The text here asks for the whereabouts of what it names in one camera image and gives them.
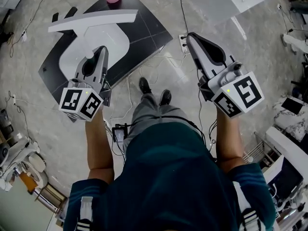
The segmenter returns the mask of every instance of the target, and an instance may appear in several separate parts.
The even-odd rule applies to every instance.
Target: black shoe
[[[171,102],[171,92],[169,90],[164,90],[162,93],[162,99],[159,106],[169,105]]]
[[[139,87],[143,94],[152,93],[149,83],[145,77],[141,77],[139,80]]]

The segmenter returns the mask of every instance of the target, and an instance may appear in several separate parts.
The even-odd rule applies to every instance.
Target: person
[[[242,159],[239,119],[217,110],[215,162],[202,136],[181,119],[185,113],[170,105],[171,92],[157,104],[145,78],[139,86],[143,96],[132,119],[139,123],[124,143],[117,179],[102,112],[86,122],[90,173],[72,186],[64,231],[238,230],[243,216],[233,181],[271,230],[273,201],[258,164]]]

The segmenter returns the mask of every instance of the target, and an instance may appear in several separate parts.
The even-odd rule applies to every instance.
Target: power strip
[[[180,40],[180,46],[181,46],[182,52],[186,54],[188,52],[186,36],[184,34],[180,34],[179,40]]]
[[[13,95],[13,104],[16,105],[16,95]]]

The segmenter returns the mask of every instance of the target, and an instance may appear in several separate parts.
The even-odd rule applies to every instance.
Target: black and white marker cube
[[[262,90],[253,72],[221,87],[212,98],[213,103],[230,118],[247,113],[263,100]]]
[[[70,118],[91,121],[102,103],[92,88],[64,88],[59,110]]]

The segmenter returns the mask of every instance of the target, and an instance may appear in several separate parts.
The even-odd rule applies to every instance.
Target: dark green t-shirt
[[[157,124],[132,140],[112,184],[73,184],[64,231],[75,230],[82,196],[93,197],[94,230],[238,230],[241,212],[232,181],[270,230],[275,208],[257,164],[225,174],[195,131],[177,122]]]

